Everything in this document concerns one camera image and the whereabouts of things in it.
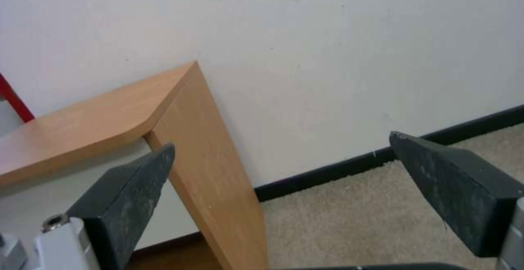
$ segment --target dark wooden floor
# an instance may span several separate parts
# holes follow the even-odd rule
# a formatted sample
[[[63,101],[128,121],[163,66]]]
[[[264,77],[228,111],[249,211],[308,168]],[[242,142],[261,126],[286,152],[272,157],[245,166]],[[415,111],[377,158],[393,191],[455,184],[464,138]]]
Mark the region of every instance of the dark wooden floor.
[[[126,270],[221,270],[206,240],[195,233],[133,253]]]

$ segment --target floor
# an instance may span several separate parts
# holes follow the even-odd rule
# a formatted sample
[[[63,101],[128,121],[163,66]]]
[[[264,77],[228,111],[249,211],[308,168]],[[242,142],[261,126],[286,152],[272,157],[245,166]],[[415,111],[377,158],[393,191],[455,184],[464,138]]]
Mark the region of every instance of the floor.
[[[524,182],[524,124],[455,145]],[[262,204],[272,269],[444,262],[492,270],[423,199],[399,161]],[[217,270],[200,236],[131,259],[128,269]]]

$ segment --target wooden table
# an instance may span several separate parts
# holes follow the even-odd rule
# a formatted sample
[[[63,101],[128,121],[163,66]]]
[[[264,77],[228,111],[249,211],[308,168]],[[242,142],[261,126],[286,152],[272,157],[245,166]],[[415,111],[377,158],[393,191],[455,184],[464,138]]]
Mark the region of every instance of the wooden table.
[[[266,269],[264,216],[197,62],[38,117],[0,138],[0,188],[144,137],[222,268]]]

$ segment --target beige carpet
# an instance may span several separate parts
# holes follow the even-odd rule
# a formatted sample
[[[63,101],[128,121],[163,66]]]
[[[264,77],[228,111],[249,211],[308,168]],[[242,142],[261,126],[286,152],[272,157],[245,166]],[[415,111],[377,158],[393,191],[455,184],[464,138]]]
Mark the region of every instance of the beige carpet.
[[[455,146],[524,182],[524,124]],[[399,161],[262,207],[273,269],[408,262],[494,269],[495,259],[474,257],[445,225]]]

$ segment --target red object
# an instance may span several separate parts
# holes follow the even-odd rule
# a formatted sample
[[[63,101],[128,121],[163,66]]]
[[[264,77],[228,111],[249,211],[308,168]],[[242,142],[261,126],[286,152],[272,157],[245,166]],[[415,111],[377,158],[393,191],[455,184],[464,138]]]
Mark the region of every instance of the red object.
[[[7,80],[4,79],[4,76],[2,76],[2,73],[0,73],[0,95],[3,96],[7,102],[9,102],[9,104],[11,104],[24,123],[34,119],[34,115],[27,108],[24,102],[18,97],[18,95],[16,95],[13,88],[11,88],[9,83],[7,83]]]

